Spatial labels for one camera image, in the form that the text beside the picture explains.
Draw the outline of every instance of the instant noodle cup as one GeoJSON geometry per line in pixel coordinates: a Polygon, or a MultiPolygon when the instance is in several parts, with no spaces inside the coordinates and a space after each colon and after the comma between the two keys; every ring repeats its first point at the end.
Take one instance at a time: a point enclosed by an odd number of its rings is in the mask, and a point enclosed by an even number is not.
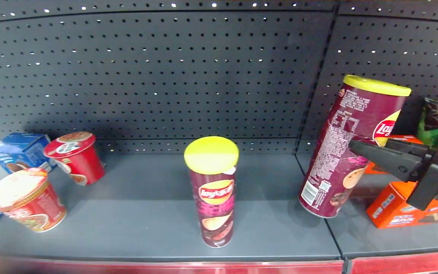
{"type": "Polygon", "coordinates": [[[349,141],[384,146],[410,92],[382,81],[344,77],[298,195],[302,206],[319,217],[337,215],[368,164],[348,148],[349,141]]]}
{"type": "Polygon", "coordinates": [[[43,152],[55,159],[76,184],[84,186],[97,182],[105,173],[94,149],[95,141],[90,132],[73,132],[53,140],[43,152]]]}
{"type": "Polygon", "coordinates": [[[217,136],[197,139],[184,152],[202,239],[212,248],[225,246],[233,236],[239,155],[236,144],[217,136]]]}
{"type": "Polygon", "coordinates": [[[42,168],[29,168],[0,181],[0,211],[35,232],[53,229],[67,215],[42,168]]]}

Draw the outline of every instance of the red shelf trim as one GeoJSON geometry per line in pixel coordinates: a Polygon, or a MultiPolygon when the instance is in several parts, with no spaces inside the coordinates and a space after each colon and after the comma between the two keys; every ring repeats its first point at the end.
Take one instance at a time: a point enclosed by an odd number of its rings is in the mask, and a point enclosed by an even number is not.
{"type": "Polygon", "coordinates": [[[437,271],[438,252],[355,258],[352,260],[351,268],[351,274],[406,274],[437,271]]]}
{"type": "Polygon", "coordinates": [[[341,274],[342,260],[308,262],[176,262],[135,263],[41,260],[0,257],[0,272],[38,269],[68,274],[341,274]]]}

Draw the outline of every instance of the green snack bag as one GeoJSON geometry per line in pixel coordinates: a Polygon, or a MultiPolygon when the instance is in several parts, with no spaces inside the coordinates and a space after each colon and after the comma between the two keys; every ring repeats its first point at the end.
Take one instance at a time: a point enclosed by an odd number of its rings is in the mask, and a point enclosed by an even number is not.
{"type": "Polygon", "coordinates": [[[438,145],[438,101],[425,98],[424,111],[419,123],[417,138],[431,147],[438,145]]]}

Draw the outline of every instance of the lay's logo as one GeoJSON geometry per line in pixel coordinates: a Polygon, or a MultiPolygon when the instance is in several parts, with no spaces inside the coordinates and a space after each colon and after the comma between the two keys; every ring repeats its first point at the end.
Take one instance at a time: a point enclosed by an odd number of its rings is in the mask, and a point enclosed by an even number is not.
{"type": "Polygon", "coordinates": [[[384,147],[384,145],[386,145],[386,142],[388,141],[388,136],[390,135],[391,130],[393,130],[399,114],[400,111],[397,111],[378,123],[375,130],[373,131],[373,140],[375,140],[377,145],[381,147],[384,147]]]}
{"type": "Polygon", "coordinates": [[[198,189],[200,199],[208,204],[219,205],[233,194],[234,180],[220,180],[202,185],[198,189]]]}

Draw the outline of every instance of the orange box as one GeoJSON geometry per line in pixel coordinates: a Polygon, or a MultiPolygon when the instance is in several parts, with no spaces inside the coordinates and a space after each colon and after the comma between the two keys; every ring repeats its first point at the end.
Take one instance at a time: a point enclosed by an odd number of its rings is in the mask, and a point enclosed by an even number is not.
{"type": "MultiPolygon", "coordinates": [[[[414,135],[390,135],[391,139],[402,140],[405,142],[416,143],[416,144],[424,144],[422,141],[417,139],[414,135]]],[[[382,170],[381,167],[377,166],[375,163],[368,163],[366,167],[365,174],[388,174],[388,172],[382,170]]]]}
{"type": "Polygon", "coordinates": [[[438,222],[438,200],[426,210],[418,210],[406,203],[415,182],[391,182],[366,210],[377,228],[401,227],[438,222]]]}

